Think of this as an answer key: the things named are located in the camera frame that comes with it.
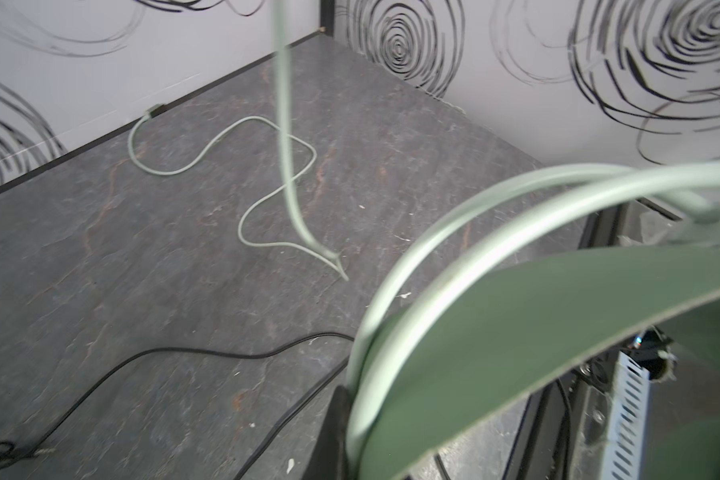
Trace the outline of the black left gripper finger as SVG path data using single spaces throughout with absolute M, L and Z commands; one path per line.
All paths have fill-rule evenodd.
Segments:
M 352 397 L 344 386 L 338 386 L 331 397 L 326 416 L 303 480 L 346 480 L 349 478 L 346 456 L 346 432 Z

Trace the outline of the mint green headphones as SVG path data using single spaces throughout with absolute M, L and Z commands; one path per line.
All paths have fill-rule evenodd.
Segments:
M 455 230 L 506 201 L 563 193 L 502 226 L 443 271 L 407 309 L 388 309 Z M 578 164 L 522 174 L 429 228 L 368 306 L 349 361 L 345 434 L 354 479 L 400 479 L 436 448 L 615 344 L 653 326 L 720 371 L 720 163 L 633 170 Z M 686 218 L 655 244 L 504 261 L 601 209 L 657 197 Z

